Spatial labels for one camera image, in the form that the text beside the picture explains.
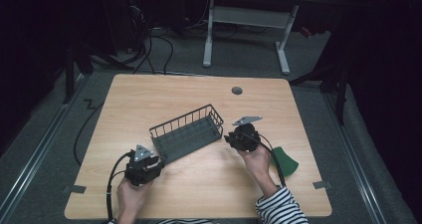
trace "metal wire basket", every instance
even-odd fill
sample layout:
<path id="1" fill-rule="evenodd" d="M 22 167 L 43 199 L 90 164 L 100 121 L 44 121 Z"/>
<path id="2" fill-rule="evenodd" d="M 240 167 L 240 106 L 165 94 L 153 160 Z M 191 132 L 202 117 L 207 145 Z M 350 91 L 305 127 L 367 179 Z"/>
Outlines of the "metal wire basket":
<path id="1" fill-rule="evenodd" d="M 222 137 L 223 119 L 212 105 L 199 108 L 149 129 L 166 164 Z"/>

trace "green object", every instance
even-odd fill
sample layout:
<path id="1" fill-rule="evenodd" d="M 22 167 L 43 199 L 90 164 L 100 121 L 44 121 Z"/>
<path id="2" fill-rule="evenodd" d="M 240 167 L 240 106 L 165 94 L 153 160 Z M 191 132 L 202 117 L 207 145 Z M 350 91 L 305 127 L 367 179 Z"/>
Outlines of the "green object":
<path id="1" fill-rule="evenodd" d="M 273 149 L 276 159 L 279 161 L 280 167 L 283 171 L 285 177 L 292 175 L 296 169 L 298 169 L 299 164 L 289 157 L 281 147 L 276 147 Z M 271 158 L 271 164 L 276 166 L 273 158 Z"/>

